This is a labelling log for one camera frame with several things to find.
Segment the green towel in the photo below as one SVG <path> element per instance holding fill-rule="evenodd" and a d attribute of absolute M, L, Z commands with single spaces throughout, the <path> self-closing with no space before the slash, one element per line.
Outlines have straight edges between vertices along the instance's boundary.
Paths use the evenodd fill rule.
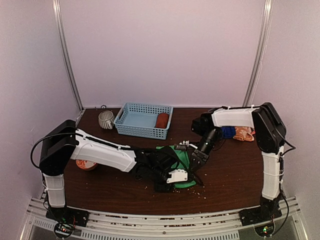
<path fill-rule="evenodd" d="M 168 152 L 170 154 L 173 154 L 173 152 L 177 155 L 177 157 L 179 158 L 180 162 L 175 161 L 173 163 L 173 165 L 171 166 L 171 168 L 173 170 L 175 169 L 186 169 L 189 167 L 190 165 L 190 160 L 189 160 L 189 156 L 187 154 L 186 151 L 183 150 L 177 150 L 175 149 L 175 147 L 173 145 L 167 145 L 167 146 L 157 146 L 156 149 L 163 149 L 165 148 L 165 150 L 168 150 Z M 174 183 L 174 188 L 175 189 L 185 189 L 185 188 L 189 188 L 189 187 L 193 187 L 195 186 L 197 183 L 195 180 L 193 181 L 183 181 L 183 182 L 176 182 Z"/>

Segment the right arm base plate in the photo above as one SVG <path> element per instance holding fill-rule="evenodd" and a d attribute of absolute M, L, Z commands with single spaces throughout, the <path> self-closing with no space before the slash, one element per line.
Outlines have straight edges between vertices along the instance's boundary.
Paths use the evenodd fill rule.
<path fill-rule="evenodd" d="M 262 222 L 271 221 L 272 218 L 279 218 L 282 212 L 277 207 L 273 211 L 269 211 L 267 207 L 245 208 L 238 212 L 242 226 L 255 225 Z"/>

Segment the rust brown towel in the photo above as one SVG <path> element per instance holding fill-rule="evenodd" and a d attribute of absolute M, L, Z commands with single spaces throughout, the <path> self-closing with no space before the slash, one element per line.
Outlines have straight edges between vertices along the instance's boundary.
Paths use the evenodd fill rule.
<path fill-rule="evenodd" d="M 156 123 L 155 123 L 155 128 L 166 129 L 167 125 L 168 125 L 168 122 L 169 122 L 169 117 L 170 117 L 170 115 L 168 113 L 165 113 L 165 112 L 160 113 L 157 116 Z"/>

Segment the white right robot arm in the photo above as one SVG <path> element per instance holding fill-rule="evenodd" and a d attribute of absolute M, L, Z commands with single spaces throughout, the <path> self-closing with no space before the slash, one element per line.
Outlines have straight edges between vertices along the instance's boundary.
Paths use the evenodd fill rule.
<path fill-rule="evenodd" d="M 273 203 L 282 193 L 284 175 L 283 158 L 295 146 L 286 140 L 287 129 L 270 102 L 247 107 L 220 107 L 201 114 L 192 121 L 191 130 L 201 140 L 190 156 L 190 168 L 197 171 L 209 159 L 223 127 L 249 127 L 255 131 L 255 140 L 263 159 L 263 187 L 261 204 L 256 210 L 259 220 L 268 220 L 275 212 Z"/>

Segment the light blue perforated basket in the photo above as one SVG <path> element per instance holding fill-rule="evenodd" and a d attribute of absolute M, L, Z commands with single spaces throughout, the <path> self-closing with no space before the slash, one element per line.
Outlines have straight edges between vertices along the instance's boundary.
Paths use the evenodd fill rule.
<path fill-rule="evenodd" d="M 127 102 L 114 119 L 118 134 L 165 140 L 170 128 L 174 108 L 167 105 Z M 156 128 L 159 114 L 168 114 L 165 128 Z"/>

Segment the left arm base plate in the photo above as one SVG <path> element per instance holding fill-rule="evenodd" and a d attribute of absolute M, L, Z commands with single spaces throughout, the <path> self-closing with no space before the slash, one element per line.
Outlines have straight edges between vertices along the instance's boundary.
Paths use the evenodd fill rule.
<path fill-rule="evenodd" d="M 48 219 L 56 222 L 66 223 L 72 226 L 86 227 L 89 219 L 89 212 L 70 207 L 50 207 L 45 215 Z"/>

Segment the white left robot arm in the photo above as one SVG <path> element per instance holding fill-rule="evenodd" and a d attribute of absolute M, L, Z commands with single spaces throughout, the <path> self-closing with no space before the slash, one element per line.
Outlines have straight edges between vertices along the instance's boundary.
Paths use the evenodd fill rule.
<path fill-rule="evenodd" d="M 171 147 L 140 148 L 113 143 L 77 128 L 70 119 L 39 139 L 32 150 L 38 145 L 41 145 L 41 152 L 36 167 L 45 181 L 48 206 L 61 222 L 72 218 L 71 209 L 66 207 L 64 182 L 69 160 L 88 161 L 138 177 L 149 177 L 165 191 L 188 178 L 188 173 L 178 168 L 179 158 Z"/>

